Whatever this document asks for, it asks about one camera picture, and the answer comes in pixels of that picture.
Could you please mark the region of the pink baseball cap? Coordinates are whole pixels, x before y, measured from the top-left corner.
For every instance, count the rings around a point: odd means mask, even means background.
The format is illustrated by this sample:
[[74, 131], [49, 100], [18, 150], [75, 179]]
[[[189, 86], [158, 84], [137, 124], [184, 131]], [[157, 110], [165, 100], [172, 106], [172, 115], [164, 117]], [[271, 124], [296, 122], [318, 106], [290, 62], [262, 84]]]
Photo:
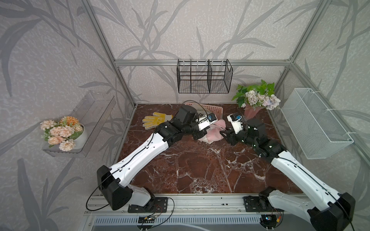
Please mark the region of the pink baseball cap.
[[206, 130], [207, 134], [198, 141], [205, 142], [207, 144], [212, 144], [213, 142], [220, 141], [224, 137], [220, 134], [221, 131], [225, 131], [226, 124], [223, 119], [212, 124], [209, 129]]

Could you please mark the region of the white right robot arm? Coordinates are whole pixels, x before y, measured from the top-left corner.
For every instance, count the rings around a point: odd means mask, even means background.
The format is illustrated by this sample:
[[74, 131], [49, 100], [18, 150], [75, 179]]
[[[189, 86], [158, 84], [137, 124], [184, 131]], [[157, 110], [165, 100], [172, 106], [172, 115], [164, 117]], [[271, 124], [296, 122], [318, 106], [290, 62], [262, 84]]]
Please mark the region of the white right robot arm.
[[227, 117], [232, 127], [220, 134], [232, 146], [252, 147], [261, 159], [285, 174], [308, 197], [307, 200], [267, 187], [258, 196], [245, 198], [246, 210], [286, 211], [309, 222], [317, 231], [343, 231], [352, 226], [356, 201], [349, 193], [328, 186], [299, 163], [278, 140], [267, 137], [265, 124], [258, 119], [244, 120], [234, 113]]

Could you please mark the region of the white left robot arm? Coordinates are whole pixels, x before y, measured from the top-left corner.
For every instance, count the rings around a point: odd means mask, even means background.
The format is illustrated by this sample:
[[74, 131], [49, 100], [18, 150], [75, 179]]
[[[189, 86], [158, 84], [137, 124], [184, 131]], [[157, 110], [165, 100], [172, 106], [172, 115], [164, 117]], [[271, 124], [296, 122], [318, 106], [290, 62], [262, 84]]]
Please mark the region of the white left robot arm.
[[204, 137], [210, 125], [217, 121], [217, 116], [203, 106], [196, 109], [182, 105], [176, 115], [169, 121], [159, 124], [154, 132], [138, 148], [122, 161], [97, 170], [97, 189], [113, 210], [129, 204], [143, 208], [152, 208], [154, 195], [145, 188], [131, 185], [133, 178], [151, 160], [182, 140], [192, 135], [195, 140]]

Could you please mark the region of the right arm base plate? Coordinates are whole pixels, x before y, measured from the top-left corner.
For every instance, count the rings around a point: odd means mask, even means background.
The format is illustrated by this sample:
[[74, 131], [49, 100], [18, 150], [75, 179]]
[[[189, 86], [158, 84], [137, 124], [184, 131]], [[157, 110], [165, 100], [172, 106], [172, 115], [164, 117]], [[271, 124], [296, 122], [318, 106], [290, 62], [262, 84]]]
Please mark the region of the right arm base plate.
[[243, 202], [246, 212], [283, 212], [282, 209], [273, 208], [265, 197], [249, 195], [243, 197]]

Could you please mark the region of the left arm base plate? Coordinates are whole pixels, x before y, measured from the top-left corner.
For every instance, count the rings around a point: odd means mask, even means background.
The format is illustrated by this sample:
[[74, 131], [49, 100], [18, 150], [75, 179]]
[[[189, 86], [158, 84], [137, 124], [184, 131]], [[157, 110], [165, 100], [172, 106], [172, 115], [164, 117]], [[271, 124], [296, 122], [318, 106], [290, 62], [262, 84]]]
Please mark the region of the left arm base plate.
[[166, 213], [168, 201], [168, 197], [156, 197], [150, 199], [144, 207], [129, 205], [128, 213]]

